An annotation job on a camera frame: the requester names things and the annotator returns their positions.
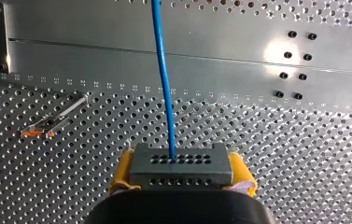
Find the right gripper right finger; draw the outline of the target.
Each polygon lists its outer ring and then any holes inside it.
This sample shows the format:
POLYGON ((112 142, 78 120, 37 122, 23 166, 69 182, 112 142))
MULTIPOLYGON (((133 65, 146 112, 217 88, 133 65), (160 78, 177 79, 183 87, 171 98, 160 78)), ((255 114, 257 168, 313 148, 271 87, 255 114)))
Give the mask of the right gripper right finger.
POLYGON ((258 182, 246 166, 243 157, 237 152, 230 152, 228 158, 232 168, 232 183, 222 188, 255 197, 258 182))

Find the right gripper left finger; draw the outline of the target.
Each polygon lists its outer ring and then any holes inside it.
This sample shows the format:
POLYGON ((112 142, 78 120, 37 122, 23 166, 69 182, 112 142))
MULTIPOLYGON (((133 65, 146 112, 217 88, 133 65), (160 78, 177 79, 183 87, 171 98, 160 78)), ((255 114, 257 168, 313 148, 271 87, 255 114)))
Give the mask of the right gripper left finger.
POLYGON ((115 195, 127 190, 141 189, 140 185, 134 185, 130 183, 130 169, 133 159, 134 150, 132 148, 129 148, 121 153, 120 162, 110 184, 110 195, 115 195))

